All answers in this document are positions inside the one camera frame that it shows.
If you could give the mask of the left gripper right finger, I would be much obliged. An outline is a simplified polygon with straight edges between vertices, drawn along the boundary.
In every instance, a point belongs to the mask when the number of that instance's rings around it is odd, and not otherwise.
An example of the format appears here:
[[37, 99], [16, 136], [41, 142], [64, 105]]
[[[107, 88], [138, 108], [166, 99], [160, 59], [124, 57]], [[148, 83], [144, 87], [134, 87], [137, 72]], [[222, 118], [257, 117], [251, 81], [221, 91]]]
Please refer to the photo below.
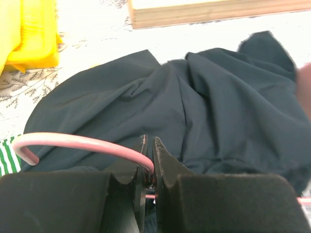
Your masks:
[[191, 176], [194, 173], [169, 153], [159, 137], [155, 137], [153, 144], [153, 162], [157, 231], [181, 232], [178, 176]]

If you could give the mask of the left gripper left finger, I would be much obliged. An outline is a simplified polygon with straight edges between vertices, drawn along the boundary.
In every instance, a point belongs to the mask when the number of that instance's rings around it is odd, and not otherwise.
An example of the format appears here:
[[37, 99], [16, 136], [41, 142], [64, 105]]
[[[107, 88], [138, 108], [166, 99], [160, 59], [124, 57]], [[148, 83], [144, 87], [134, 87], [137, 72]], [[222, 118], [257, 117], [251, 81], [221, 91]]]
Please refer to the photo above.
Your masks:
[[104, 171], [109, 179], [104, 190], [103, 232], [144, 232], [148, 171], [121, 158]]

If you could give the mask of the dark navy shorts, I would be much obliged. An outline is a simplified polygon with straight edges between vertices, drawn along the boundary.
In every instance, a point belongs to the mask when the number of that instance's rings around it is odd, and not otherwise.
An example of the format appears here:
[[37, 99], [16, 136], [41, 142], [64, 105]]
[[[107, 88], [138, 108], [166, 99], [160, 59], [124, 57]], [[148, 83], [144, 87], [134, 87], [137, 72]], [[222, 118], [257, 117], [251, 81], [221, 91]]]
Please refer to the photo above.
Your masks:
[[196, 174], [274, 173], [298, 194], [311, 178], [311, 123], [297, 69], [260, 32], [238, 51], [160, 64], [143, 50], [81, 71], [45, 96], [24, 132], [81, 135], [133, 147], [159, 137]]

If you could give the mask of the pink hanger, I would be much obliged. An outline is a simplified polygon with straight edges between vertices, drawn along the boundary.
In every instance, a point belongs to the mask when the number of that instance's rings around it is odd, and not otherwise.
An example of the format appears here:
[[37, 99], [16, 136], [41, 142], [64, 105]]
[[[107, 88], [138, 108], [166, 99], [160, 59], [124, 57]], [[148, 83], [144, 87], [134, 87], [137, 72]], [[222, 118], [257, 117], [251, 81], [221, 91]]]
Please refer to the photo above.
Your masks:
[[39, 158], [28, 149], [28, 146], [33, 145], [55, 146], [107, 153], [140, 165], [151, 173], [155, 172], [155, 165], [153, 165], [153, 162], [141, 152], [136, 152], [133, 149], [94, 138], [62, 133], [28, 133], [18, 136], [12, 142], [15, 154], [26, 163], [35, 166], [39, 163]]

